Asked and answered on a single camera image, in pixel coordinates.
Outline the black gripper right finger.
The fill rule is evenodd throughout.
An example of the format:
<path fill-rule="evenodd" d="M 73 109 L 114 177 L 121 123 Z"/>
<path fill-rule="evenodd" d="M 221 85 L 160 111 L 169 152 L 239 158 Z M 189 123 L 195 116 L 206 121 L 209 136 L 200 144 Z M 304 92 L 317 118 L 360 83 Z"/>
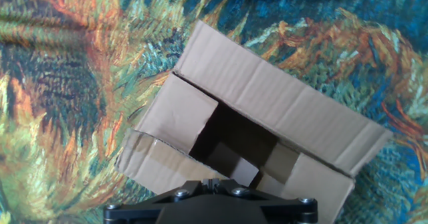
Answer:
<path fill-rule="evenodd" d="M 211 179 L 209 193 L 223 197 L 213 205 L 219 223 L 318 222 L 318 203 L 313 198 L 283 199 L 232 179 Z"/>

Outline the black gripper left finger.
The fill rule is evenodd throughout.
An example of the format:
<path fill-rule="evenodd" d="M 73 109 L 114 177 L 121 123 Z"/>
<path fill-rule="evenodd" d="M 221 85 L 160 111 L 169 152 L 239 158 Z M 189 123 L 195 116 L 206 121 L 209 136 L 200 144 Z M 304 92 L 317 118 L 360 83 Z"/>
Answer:
<path fill-rule="evenodd" d="M 133 205 L 107 204 L 103 224 L 155 223 L 170 204 L 209 193 L 210 180 L 186 181 L 182 186 Z"/>

